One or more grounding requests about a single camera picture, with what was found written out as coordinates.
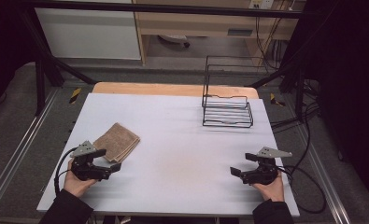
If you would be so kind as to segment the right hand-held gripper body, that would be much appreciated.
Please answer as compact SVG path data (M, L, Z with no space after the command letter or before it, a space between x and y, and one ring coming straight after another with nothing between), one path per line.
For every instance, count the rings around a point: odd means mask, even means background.
M274 149L271 147L263 147L257 154L259 161L255 161L259 166L253 171L241 171L239 177L244 184L260 183L268 185L272 183L277 177L277 164L276 158L291 157L292 153Z

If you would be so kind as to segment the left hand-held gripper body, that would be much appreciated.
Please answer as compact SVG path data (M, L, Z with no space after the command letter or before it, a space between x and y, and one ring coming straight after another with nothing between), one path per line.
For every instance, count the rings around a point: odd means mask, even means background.
M95 146L90 141L85 141L76 147L70 155L73 159L71 171L78 179L82 181L109 179L111 175L110 168L93 164L95 158L92 158L91 154L95 150Z

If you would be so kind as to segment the brown towel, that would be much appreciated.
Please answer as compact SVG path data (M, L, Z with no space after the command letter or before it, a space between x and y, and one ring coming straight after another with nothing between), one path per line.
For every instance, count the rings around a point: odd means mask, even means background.
M105 158L110 162L123 162L139 143L140 138L130 130L114 123L102 136L93 142L96 149L105 149Z

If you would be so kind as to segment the black wire rack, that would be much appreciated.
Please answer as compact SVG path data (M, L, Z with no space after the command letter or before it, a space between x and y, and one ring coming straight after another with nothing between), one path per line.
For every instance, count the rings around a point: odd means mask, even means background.
M250 88L223 84L231 78L246 77L256 66L250 57L207 56L202 93L202 124L208 127L250 128L254 121Z

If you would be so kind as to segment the person's left hand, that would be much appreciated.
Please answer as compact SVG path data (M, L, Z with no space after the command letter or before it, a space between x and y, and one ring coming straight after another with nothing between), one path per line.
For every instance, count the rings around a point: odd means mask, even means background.
M88 188L96 183L96 180L88 179L82 181L78 179L71 171L72 163L73 159L71 159L67 164L68 171L64 178L64 189L72 195L80 198L88 190Z

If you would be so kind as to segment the person's right hand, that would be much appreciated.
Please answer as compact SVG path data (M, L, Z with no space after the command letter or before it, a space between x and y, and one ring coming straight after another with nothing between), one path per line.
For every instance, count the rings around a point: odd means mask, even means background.
M257 189L265 201L271 200L272 202L284 202L284 186L282 181L282 173L278 172L275 180L268 184L263 185L260 183L252 184L252 187Z

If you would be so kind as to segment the white table mat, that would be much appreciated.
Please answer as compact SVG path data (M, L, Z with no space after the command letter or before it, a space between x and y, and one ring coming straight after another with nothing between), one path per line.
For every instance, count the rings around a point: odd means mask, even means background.
M256 168L246 154L277 143L263 101L249 104L252 127L206 127L198 97L89 94L67 149L95 141L115 123L140 142L121 170L90 187L83 201L98 214L121 216L250 215L263 198L230 170Z

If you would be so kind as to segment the black metal stand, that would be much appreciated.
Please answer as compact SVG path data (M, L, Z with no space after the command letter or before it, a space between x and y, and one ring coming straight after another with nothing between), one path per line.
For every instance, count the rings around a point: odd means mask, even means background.
M26 34L30 36L30 47L35 55L35 77L37 106L35 114L38 116L46 107L46 87L45 78L50 81L53 87L62 87L64 78L60 70L73 75L87 84L96 84L97 81L81 74L66 63L56 58L50 50L46 37L43 35L42 27L36 25L36 14L32 14L32 9L20 9L18 11L20 20L26 29Z
M303 100L304 100L304 86L305 86L305 66L303 64L287 64L281 65L276 72L272 73L269 77L262 78L248 86L250 88L258 89L264 84L283 76L283 80L279 85L279 89L282 93L287 93L291 90L295 90L295 106L294 115L296 118L303 122Z

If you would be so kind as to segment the white cabinet panel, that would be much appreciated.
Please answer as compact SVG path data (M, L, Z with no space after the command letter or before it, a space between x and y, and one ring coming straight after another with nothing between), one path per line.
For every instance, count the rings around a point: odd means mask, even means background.
M52 54L59 58L141 58L130 12L37 8Z

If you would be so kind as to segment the black curtain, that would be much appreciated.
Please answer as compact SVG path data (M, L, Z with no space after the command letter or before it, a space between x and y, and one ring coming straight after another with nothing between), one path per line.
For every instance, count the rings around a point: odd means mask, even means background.
M336 146L369 192L369 0L306 0L304 11L319 17L297 23L284 60L312 40L305 77L320 84Z
M28 35L17 24L13 0L0 0L0 97L14 78L17 69L34 62Z

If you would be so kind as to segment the office chair base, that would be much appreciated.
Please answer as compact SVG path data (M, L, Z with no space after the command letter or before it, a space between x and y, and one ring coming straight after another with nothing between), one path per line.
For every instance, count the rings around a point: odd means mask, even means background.
M171 43L179 44L184 48L188 48L191 45L185 35L160 35L160 38Z

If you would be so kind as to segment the light wooden desk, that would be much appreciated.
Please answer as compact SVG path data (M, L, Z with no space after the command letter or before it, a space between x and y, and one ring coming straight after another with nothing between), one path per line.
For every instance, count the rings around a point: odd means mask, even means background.
M271 9L289 11L298 0L274 0ZM231 7L249 9L250 0L132 0L134 4ZM136 12L135 23L141 60L147 60L149 38L153 35L224 36L245 39L256 64L274 40L291 39L296 19L245 18L237 16Z

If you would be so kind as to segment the aluminium floor rail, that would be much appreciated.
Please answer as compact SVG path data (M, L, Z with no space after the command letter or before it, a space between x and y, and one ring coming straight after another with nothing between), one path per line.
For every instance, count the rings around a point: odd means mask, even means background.
M318 154L317 149L312 143L313 135L311 134L309 121L311 114L318 111L319 106L315 101L307 102L305 100L301 100L300 104L297 104L295 97L288 94L285 94L283 98L286 101L291 114L300 119L297 130L305 144L305 155L309 159L312 170L322 192L324 193L324 199L326 200L326 204L329 207L335 223L350 224L348 212L338 196L333 181L321 161L321 157Z
M53 89L47 99L46 105L41 110L41 112L35 116L26 130L24 136L22 137L19 144L15 147L13 154L10 156L7 165L5 166L3 172L0 174L0 200L3 197L5 191L7 190L7 186L9 185L11 179L15 175L18 167L21 164L28 148L32 145L33 140L35 139L38 130L40 129L41 125L43 124L46 116L49 114L50 109L55 101L56 95L58 94L59 89Z

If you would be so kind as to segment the white wall power outlet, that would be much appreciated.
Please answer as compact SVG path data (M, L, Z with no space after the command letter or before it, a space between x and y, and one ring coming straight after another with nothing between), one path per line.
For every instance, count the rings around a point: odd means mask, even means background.
M274 0L250 0L249 8L255 9L271 9Z

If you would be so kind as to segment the black horizontal frame bar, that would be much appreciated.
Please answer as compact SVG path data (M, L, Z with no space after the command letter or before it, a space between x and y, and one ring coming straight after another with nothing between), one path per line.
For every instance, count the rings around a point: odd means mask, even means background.
M170 13L170 14L177 13L177 14L221 15L221 16L284 18L284 19L304 19L315 16L315 13L313 12L245 9L231 7L197 7L197 6L174 6L174 5L56 1L56 0L20 0L20 3L23 6L27 7L75 9L75 10L101 10L101 11L147 12L147 13Z

